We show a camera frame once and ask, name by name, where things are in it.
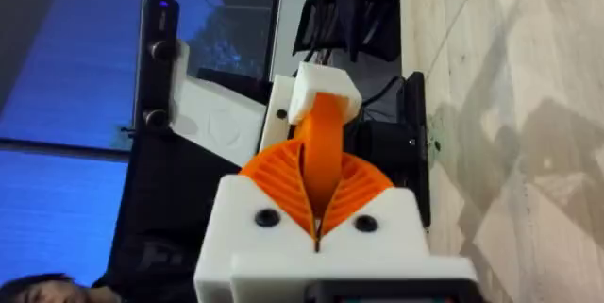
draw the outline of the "floor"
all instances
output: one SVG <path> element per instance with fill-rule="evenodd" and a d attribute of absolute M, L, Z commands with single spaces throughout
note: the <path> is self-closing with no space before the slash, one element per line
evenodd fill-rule
<path fill-rule="evenodd" d="M 127 151 L 140 0 L 21 2 L 0 20 L 0 139 Z M 178 2 L 192 69 L 262 75 L 273 0 Z M 91 284 L 107 264 L 125 161 L 3 148 L 0 283 L 65 272 Z"/>
<path fill-rule="evenodd" d="M 604 3 L 402 13 L 403 72 L 428 80 L 433 252 L 471 258 L 493 302 L 601 302 Z"/>

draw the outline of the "white panel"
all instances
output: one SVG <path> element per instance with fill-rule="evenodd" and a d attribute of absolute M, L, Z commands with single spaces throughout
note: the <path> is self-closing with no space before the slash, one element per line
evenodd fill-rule
<path fill-rule="evenodd" d="M 187 76 L 189 47 L 179 45 L 172 129 L 243 167 L 256 154 L 266 107 L 216 83 Z"/>
<path fill-rule="evenodd" d="M 294 91 L 295 78 L 292 76 L 275 76 L 271 99 L 266 111 L 266 120 L 264 120 L 264 129 L 262 130 L 262 139 L 260 140 L 260 151 L 275 143 L 283 142 L 287 139 L 290 132 L 290 123 L 287 117 L 279 119 L 277 111 L 280 109 L 288 110 L 292 101 L 292 92 Z"/>

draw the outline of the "window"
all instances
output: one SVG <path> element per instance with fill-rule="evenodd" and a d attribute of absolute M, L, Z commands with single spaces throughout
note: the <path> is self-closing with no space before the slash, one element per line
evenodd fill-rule
<path fill-rule="evenodd" d="M 121 128 L 131 120 L 140 1 L 19 0 L 0 18 L 0 284 L 65 272 L 89 285 L 107 266 L 130 147 Z M 274 0 L 177 1 L 193 75 L 262 77 Z"/>
<path fill-rule="evenodd" d="M 105 271 L 125 162 L 0 151 L 0 283 L 64 272 L 90 285 Z"/>

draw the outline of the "black machine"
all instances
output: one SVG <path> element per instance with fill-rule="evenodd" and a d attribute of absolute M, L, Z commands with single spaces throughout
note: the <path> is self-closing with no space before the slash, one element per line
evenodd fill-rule
<path fill-rule="evenodd" d="M 131 135 L 133 147 L 109 266 L 113 250 L 120 247 L 128 235 L 161 235 L 198 249 L 203 243 L 204 228 L 220 178 L 240 170 L 237 165 L 179 137 L 169 127 L 178 10 L 176 0 L 142 2 Z M 264 103 L 271 90 L 270 83 L 259 83 L 249 77 L 209 71 L 200 71 L 198 77 Z M 373 163 L 395 185 L 413 190 L 422 223 L 429 227 L 424 76 L 414 73 L 400 80 L 400 77 L 396 80 L 402 82 L 396 97 L 396 123 L 355 121 L 345 129 L 345 145 L 348 152 Z M 380 97 L 377 94 L 365 100 L 363 105 Z M 147 208 L 149 202 L 158 205 Z M 362 301 L 362 298 L 392 301 L 398 298 L 413 302 L 432 302 L 433 299 L 448 302 L 449 297 L 456 297 L 452 300 L 455 302 L 482 301 L 474 284 L 453 280 L 406 282 L 401 286 L 400 283 L 393 285 L 367 279 L 352 284 L 345 281 L 318 283 L 309 288 L 308 301 L 347 301 L 348 298 L 351 301 Z M 383 291 L 376 291 L 377 288 L 386 288 L 391 295 L 384 296 Z"/>

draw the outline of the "black screw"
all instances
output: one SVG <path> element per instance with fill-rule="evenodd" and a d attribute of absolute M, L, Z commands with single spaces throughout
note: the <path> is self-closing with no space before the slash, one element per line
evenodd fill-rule
<path fill-rule="evenodd" d="M 277 118 L 279 119 L 285 119 L 287 118 L 287 110 L 285 109 L 280 109 L 277 111 Z"/>
<path fill-rule="evenodd" d="M 378 221 L 370 215 L 364 214 L 355 219 L 355 228 L 360 232 L 374 232 L 378 227 Z"/>
<path fill-rule="evenodd" d="M 274 227 L 275 225 L 279 224 L 281 217 L 279 216 L 279 212 L 276 210 L 264 209 L 256 213 L 254 220 L 259 227 Z"/>

